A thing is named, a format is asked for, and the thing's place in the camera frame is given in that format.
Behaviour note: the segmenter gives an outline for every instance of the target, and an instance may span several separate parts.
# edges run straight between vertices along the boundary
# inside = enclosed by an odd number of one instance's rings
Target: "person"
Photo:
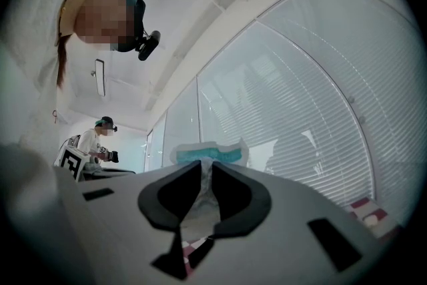
[[[0,70],[7,86],[0,99],[0,143],[18,143],[52,160],[59,141],[53,114],[69,38],[76,34],[122,52],[137,49],[144,10],[142,0],[10,0],[0,25]]]
[[[108,150],[101,146],[99,137],[101,135],[112,136],[115,131],[117,131],[117,127],[114,125],[113,120],[110,117],[102,117],[101,120],[95,122],[94,128],[81,135],[77,149],[98,157],[105,162],[114,162],[113,155],[117,156],[117,152],[109,153]]]

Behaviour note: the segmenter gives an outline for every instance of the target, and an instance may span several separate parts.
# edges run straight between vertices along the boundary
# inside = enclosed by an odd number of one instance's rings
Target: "transparent plastic wrapper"
[[[201,161],[200,192],[181,223],[183,241],[211,235],[214,232],[214,226],[221,221],[220,207],[212,192],[212,163],[219,161],[246,166],[248,157],[249,149],[243,139],[230,146],[221,146],[214,141],[209,141],[182,144],[172,150],[170,159],[174,164]]]

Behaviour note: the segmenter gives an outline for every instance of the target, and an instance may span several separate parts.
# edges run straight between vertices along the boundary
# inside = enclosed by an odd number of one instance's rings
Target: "light fixture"
[[[105,96],[104,61],[100,59],[95,60],[95,77],[98,94],[100,96]]]

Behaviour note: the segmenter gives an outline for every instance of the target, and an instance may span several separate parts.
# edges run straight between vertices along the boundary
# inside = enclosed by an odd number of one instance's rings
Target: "ceiling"
[[[75,36],[70,39],[67,78],[73,96],[69,109],[94,116],[112,116],[113,112],[121,117],[122,122],[115,119],[117,123],[146,129],[149,111],[172,73],[201,34],[235,0],[144,1],[145,30],[161,32],[160,44],[147,61],[138,60],[135,51],[99,51]],[[105,97],[98,95],[91,76],[96,59],[105,62]]]

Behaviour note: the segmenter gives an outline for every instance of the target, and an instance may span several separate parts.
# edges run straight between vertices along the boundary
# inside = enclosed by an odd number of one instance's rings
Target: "woman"
[[[53,162],[59,145],[53,113],[67,41],[76,33],[88,44],[138,48],[144,9],[142,0],[10,0],[0,29],[1,77],[8,80],[1,94],[0,142],[19,143]]]

